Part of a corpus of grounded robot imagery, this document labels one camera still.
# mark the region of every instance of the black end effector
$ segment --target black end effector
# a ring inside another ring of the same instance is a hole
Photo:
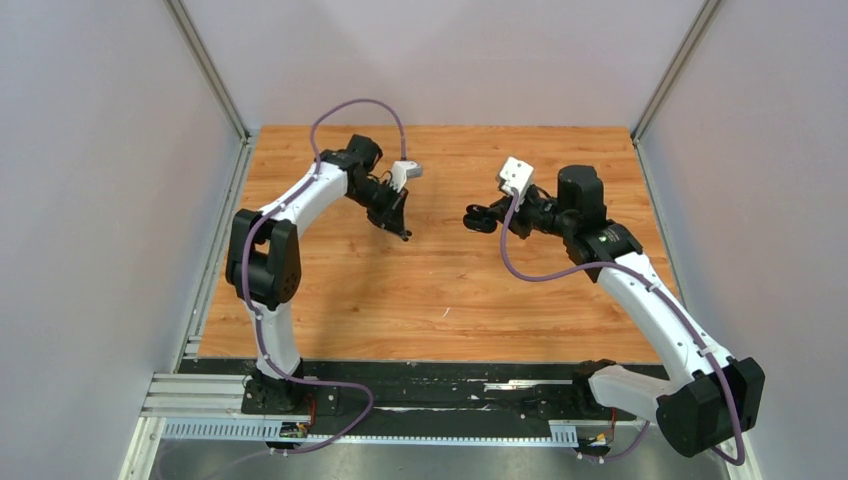
[[[368,221],[408,241],[412,232],[406,229],[403,208],[409,191],[395,190],[388,180],[371,175],[383,156],[379,145],[368,137],[354,135],[344,150],[325,150],[321,160],[332,163],[348,175],[345,196],[366,208]]]
[[[504,196],[488,207],[469,205],[463,224],[476,232],[492,233],[503,223],[512,202]],[[607,219],[604,184],[594,167],[570,165],[557,175],[557,195],[551,197],[536,185],[527,189],[521,207],[512,217],[509,230],[524,239],[533,230],[561,237],[568,257],[576,265],[611,262],[642,246],[623,225]],[[600,269],[586,273],[597,282]]]

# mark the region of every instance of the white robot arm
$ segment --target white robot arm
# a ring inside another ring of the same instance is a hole
[[[734,436],[730,403],[741,431],[754,426],[762,369],[752,358],[735,360],[710,337],[662,283],[627,228],[606,217],[603,183],[594,168],[561,169],[556,197],[533,185],[533,167],[515,158],[504,164],[498,181],[507,195],[488,207],[469,205],[465,226],[492,233],[515,206],[504,228],[520,238],[533,230],[561,237],[569,258],[624,307],[668,374],[663,380],[610,360],[583,362],[574,377],[581,407],[618,408],[656,422],[672,447],[689,457]],[[723,380],[732,402],[724,398]]]
[[[371,139],[359,135],[351,138],[346,149],[325,151],[321,156],[322,164],[317,174],[317,165],[313,164],[297,184],[274,202],[258,212],[242,210],[236,214],[227,260],[226,279],[236,287],[239,297],[244,298],[241,252],[247,232],[257,219],[280,207],[262,225],[254,245],[250,246],[248,284],[258,314],[251,309],[248,311],[251,320],[255,322],[257,316],[260,319],[258,325],[262,331],[257,333],[263,338],[268,355],[289,375],[295,375],[301,363],[291,312],[291,299],[301,278],[299,238],[324,209],[347,196],[367,208],[371,223],[408,240],[411,232],[406,230],[403,219],[408,195],[405,184],[422,174],[416,162],[401,160],[394,162],[388,180],[380,181],[370,175],[382,151]],[[309,188],[294,196],[290,204],[281,205],[307,182]],[[266,241],[270,242],[268,253],[258,252],[255,245]],[[267,377],[280,379],[263,356],[257,359],[256,365]]]

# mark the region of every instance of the wooden table surface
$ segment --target wooden table surface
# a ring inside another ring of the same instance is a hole
[[[262,129],[242,198],[257,209],[309,168],[308,127]],[[399,157],[394,127],[322,127],[320,148],[343,148],[351,133],[372,137],[385,155],[379,175]],[[618,306],[585,274],[531,284],[512,277],[498,235],[462,225],[470,203],[500,198],[495,175],[512,155],[536,168],[535,182],[555,194],[556,174],[589,164],[604,181],[610,218],[645,247],[667,285],[672,277],[642,173],[625,128],[408,127],[409,158],[424,176],[407,184],[409,242],[372,226],[364,208],[343,198],[304,234],[303,280],[294,298],[295,336],[306,358],[578,362],[658,357]],[[572,264],[562,241],[534,232],[510,235],[510,257],[527,274]],[[244,305],[218,281],[200,346],[203,356],[253,356]]]

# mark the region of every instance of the metal floor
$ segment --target metal floor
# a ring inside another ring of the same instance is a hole
[[[616,431],[626,448],[636,428]],[[340,479],[728,479],[724,463],[710,453],[685,458],[669,447],[657,428],[618,462],[593,465],[570,451],[539,447],[452,447],[339,444],[303,456],[261,456],[221,470],[231,462],[267,450],[262,443],[221,440],[163,441],[151,480]]]

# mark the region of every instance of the white wall panel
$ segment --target white wall panel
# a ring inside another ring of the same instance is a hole
[[[633,126],[701,0],[185,3],[251,128],[361,96],[414,124]]]
[[[644,141],[687,305],[766,387],[769,480],[845,478],[848,4],[729,1]]]
[[[113,479],[236,137],[161,1],[0,1],[0,478]]]

